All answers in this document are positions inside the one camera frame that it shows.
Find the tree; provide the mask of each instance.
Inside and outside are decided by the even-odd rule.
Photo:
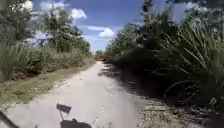
[[[33,36],[29,27],[31,18],[30,10],[22,7],[23,1],[5,2],[5,6],[0,10],[0,39],[2,42],[15,44]]]
[[[127,24],[124,28],[118,32],[116,38],[106,47],[105,55],[109,56],[120,56],[125,54],[129,50],[133,50],[137,47],[137,25]]]
[[[162,13],[153,12],[152,0],[145,0],[142,6],[143,25],[137,30],[137,42],[145,48],[157,49],[167,35],[174,37],[177,25],[172,21],[171,8]]]
[[[53,8],[41,16],[41,29],[49,37],[45,41],[46,45],[58,52],[68,52],[74,47],[83,51],[89,50],[89,44],[83,40],[82,32],[72,22],[72,17],[62,8]]]
[[[201,7],[207,8],[223,8],[224,1],[223,0],[167,0],[168,2],[173,3],[194,3]]]
[[[97,50],[95,52],[95,58],[96,60],[102,60],[104,58],[104,53],[101,50]]]

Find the white cloud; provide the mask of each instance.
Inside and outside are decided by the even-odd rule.
[[[208,10],[208,8],[206,8],[206,7],[199,7],[198,4],[188,2],[187,5],[186,5],[186,9],[191,9],[191,8],[194,8],[198,11],[207,11]]]
[[[66,8],[69,7],[70,4],[64,3],[62,1],[53,2],[53,1],[42,1],[40,3],[40,9],[43,11],[49,11],[50,9],[54,8]]]
[[[106,28],[103,32],[99,33],[99,37],[102,38],[113,38],[114,36],[115,33],[110,28]]]
[[[52,8],[62,8],[69,11],[70,15],[74,19],[74,23],[77,19],[86,19],[87,16],[85,12],[82,9],[76,9],[76,8],[69,8],[70,4],[65,3],[64,1],[54,2],[54,1],[42,1],[40,3],[40,9],[43,12],[47,12]]]
[[[87,18],[85,12],[82,9],[73,8],[71,11],[71,15],[74,19],[81,19],[81,18],[86,19]]]
[[[104,31],[106,27],[102,26],[87,26],[87,29],[93,30],[93,31]]]
[[[27,0],[27,1],[25,1],[25,2],[22,4],[22,7],[23,7],[24,9],[32,10],[32,9],[33,9],[33,3],[32,3],[32,1]]]

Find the dirt road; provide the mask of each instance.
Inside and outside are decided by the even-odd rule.
[[[62,113],[64,120],[68,120],[64,124],[71,125],[64,128],[76,128],[72,119],[85,122],[92,128],[136,128],[145,101],[126,92],[114,79],[99,75],[105,68],[104,64],[97,62],[88,70],[56,85],[48,94],[29,104],[8,109],[7,115],[21,128],[60,128],[62,117],[56,109],[59,103],[72,108],[69,114]]]

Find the shrub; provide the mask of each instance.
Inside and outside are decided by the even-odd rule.
[[[224,45],[217,36],[206,24],[187,24],[177,38],[167,38],[156,56],[178,83],[175,85],[194,82],[207,99],[223,108]]]

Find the dirt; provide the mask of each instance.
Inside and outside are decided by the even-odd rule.
[[[97,62],[28,104],[8,108],[6,114],[21,128],[194,128],[168,111],[144,111],[157,101],[128,93],[116,80],[99,75],[106,68]],[[56,106],[64,107],[61,114]],[[7,127],[1,122],[0,128]]]

